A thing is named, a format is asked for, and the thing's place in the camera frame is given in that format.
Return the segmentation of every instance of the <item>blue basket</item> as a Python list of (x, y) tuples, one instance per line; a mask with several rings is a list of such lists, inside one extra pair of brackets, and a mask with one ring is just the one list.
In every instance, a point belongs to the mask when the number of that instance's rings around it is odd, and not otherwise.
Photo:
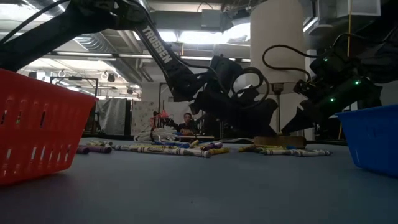
[(360, 168), (398, 177), (398, 105), (338, 113)]

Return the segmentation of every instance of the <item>red basket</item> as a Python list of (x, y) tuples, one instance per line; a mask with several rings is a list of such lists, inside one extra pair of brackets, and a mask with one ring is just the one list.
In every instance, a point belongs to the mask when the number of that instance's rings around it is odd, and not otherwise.
[(70, 167), (96, 98), (0, 69), (0, 185)]

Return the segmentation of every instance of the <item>floor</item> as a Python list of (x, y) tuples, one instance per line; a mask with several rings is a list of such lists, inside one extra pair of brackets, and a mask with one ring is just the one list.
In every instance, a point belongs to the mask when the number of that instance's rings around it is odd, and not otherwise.
[(398, 223), (398, 179), (356, 168), (347, 147), (308, 147), (330, 157), (237, 148), (210, 159), (76, 155), (64, 172), (1, 188), (0, 223)]

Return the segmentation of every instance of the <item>person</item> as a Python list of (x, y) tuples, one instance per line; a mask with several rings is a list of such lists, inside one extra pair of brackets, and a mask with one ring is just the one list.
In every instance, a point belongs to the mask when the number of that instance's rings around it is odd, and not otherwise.
[(192, 119), (192, 114), (184, 114), (184, 123), (179, 124), (177, 131), (181, 132), (183, 135), (194, 135), (199, 133), (199, 130)]

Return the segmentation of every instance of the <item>wooden block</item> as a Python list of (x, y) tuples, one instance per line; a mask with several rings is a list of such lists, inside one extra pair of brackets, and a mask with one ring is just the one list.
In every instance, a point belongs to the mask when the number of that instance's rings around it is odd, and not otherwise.
[(305, 149), (307, 145), (305, 137), (302, 136), (256, 136), (254, 137), (254, 144), (262, 146), (295, 146), (297, 149)]

